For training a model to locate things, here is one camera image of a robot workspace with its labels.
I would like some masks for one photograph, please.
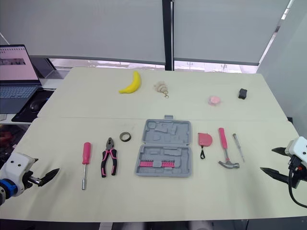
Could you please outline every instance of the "tape roll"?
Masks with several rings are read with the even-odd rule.
[[[124,138],[123,138],[124,135],[128,135],[128,138],[127,138],[127,139],[124,139]],[[131,139],[131,134],[130,134],[129,132],[123,132],[123,133],[120,134],[119,139],[120,139],[121,141],[123,141],[123,142],[130,141],[130,139]]]

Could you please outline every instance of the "laptop screen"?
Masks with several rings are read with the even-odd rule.
[[[39,81],[23,45],[0,46],[0,81]]]

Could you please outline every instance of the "hammer head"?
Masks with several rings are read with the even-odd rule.
[[[227,169],[238,169],[240,168],[239,163],[231,163],[231,161],[226,161],[226,163],[219,161],[219,164]]]

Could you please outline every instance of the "screwdriver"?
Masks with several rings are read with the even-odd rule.
[[[241,157],[242,157],[242,159],[243,159],[243,162],[245,162],[245,159],[244,159],[244,157],[243,157],[243,153],[242,153],[242,150],[241,150],[241,145],[240,145],[240,143],[239,143],[238,137],[237,137],[237,135],[236,135],[235,133],[234,133],[232,136],[233,136],[234,139],[235,139],[236,146],[237,146],[238,149],[239,149],[239,152],[240,152],[240,155],[241,155]]]
[[[85,142],[83,145],[82,164],[84,164],[84,174],[83,174],[83,180],[82,180],[82,190],[85,190],[86,165],[90,163],[90,157],[91,157],[91,143]]]

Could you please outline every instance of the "gray roller blind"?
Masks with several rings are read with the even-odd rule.
[[[165,63],[161,0],[0,0],[0,31],[34,56]]]
[[[257,64],[289,0],[175,0],[175,60]]]

